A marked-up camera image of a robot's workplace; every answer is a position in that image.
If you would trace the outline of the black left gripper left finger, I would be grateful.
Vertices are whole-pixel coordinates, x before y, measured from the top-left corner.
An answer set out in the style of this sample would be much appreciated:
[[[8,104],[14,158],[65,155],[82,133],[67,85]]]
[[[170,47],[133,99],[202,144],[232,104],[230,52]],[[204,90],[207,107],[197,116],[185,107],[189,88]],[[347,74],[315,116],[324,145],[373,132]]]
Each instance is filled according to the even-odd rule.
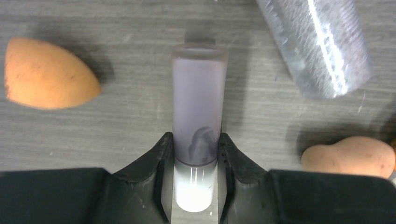
[[[111,174],[103,168],[3,171],[3,224],[169,224],[173,135]]]

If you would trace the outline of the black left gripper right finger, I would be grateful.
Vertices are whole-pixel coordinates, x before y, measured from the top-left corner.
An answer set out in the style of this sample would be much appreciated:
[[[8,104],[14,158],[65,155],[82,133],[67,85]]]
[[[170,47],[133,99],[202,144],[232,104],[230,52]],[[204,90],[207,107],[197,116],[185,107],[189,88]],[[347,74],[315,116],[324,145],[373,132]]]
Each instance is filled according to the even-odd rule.
[[[393,224],[396,188],[380,177],[266,171],[222,133],[218,210],[221,224]]]

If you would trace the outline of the white purple tube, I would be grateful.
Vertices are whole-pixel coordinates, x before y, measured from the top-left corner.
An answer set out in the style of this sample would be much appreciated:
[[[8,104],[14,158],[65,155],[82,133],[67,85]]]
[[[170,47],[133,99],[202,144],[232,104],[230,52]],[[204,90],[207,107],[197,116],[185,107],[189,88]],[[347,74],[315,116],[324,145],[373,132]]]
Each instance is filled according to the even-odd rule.
[[[212,203],[228,51],[203,43],[172,51],[175,197],[187,212]]]

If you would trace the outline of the clear vial black cap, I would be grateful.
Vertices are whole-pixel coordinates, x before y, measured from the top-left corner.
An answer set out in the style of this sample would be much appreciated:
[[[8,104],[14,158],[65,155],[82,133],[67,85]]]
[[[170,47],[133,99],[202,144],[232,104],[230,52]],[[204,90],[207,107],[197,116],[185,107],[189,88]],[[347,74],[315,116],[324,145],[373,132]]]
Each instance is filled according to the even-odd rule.
[[[372,77],[352,0],[260,0],[258,6],[302,95],[344,96]]]

